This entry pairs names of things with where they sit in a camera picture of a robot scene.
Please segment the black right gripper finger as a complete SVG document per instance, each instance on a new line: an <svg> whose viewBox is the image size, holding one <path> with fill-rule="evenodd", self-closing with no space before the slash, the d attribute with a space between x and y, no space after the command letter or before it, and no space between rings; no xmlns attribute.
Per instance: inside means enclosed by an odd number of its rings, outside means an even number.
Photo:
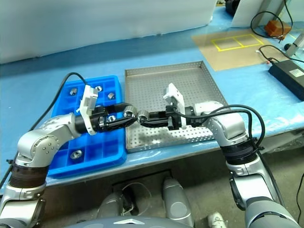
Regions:
<svg viewBox="0 0 304 228"><path fill-rule="evenodd" d="M167 119L165 111L148 112L147 119Z"/></svg>
<svg viewBox="0 0 304 228"><path fill-rule="evenodd" d="M150 119L144 122L140 122L141 126L147 127L147 128L161 128L161 127L167 127L168 126L168 120L167 119Z"/></svg>

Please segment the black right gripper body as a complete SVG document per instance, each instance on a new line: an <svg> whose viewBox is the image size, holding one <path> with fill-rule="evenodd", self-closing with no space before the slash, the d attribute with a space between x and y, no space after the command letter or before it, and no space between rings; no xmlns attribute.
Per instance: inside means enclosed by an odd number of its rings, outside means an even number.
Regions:
<svg viewBox="0 0 304 228"><path fill-rule="evenodd" d="M178 114L177 108L172 105L167 105L165 108L165 116L168 120L167 128L170 131L181 128L181 116Z"/></svg>

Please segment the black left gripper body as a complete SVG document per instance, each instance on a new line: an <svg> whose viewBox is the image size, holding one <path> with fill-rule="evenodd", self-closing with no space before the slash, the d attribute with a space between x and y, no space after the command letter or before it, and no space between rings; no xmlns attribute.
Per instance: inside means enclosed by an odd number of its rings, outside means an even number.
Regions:
<svg viewBox="0 0 304 228"><path fill-rule="evenodd" d="M96 132L101 133L105 130L107 124L107 120L106 120L107 115L108 112L104 106L97 106L92 111L91 124Z"/></svg>

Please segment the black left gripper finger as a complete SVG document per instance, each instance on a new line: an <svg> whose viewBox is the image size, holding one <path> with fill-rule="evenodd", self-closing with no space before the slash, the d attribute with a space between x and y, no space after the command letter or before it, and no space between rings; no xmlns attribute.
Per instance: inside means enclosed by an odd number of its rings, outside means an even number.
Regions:
<svg viewBox="0 0 304 228"><path fill-rule="evenodd" d="M124 116L137 116L138 113L136 107L129 103L113 104L105 109L109 114L122 112Z"/></svg>
<svg viewBox="0 0 304 228"><path fill-rule="evenodd" d="M137 117L116 118L115 116L109 116L104 125L104 130L113 131L121 128L126 128L136 121Z"/></svg>

